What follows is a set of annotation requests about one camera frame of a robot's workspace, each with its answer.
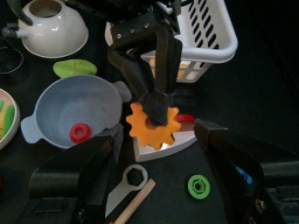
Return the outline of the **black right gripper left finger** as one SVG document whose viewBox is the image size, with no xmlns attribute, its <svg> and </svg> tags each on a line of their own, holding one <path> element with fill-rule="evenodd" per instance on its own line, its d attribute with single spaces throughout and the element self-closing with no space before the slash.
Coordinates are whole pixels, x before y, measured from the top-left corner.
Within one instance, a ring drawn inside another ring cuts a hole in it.
<svg viewBox="0 0 299 224">
<path fill-rule="evenodd" d="M 59 152 L 30 180 L 28 224 L 104 224 L 108 181 L 123 143 L 123 126 Z"/>
</svg>

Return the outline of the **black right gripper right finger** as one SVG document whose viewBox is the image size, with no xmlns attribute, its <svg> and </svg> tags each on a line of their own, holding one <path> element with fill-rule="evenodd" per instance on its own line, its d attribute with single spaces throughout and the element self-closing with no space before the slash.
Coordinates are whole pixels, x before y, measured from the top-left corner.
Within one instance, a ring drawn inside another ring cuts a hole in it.
<svg viewBox="0 0 299 224">
<path fill-rule="evenodd" d="M 203 120 L 195 136 L 229 224 L 299 224 L 299 154 Z"/>
</svg>

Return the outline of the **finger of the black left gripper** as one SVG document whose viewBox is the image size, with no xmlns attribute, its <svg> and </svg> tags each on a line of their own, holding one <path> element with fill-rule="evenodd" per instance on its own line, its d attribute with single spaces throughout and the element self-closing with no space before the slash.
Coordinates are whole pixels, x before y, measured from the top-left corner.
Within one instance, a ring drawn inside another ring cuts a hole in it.
<svg viewBox="0 0 299 224">
<path fill-rule="evenodd" d="M 171 95 L 182 62 L 183 43 L 164 28 L 156 31 L 155 88 Z"/>
<path fill-rule="evenodd" d="M 172 105 L 174 94 L 166 94 L 155 88 L 155 73 L 150 64 L 142 59 L 146 50 L 107 50 L 107 57 L 112 66 L 126 77 L 128 86 L 143 112 L 148 115 L 155 126 L 168 124 L 168 108 Z"/>
</svg>

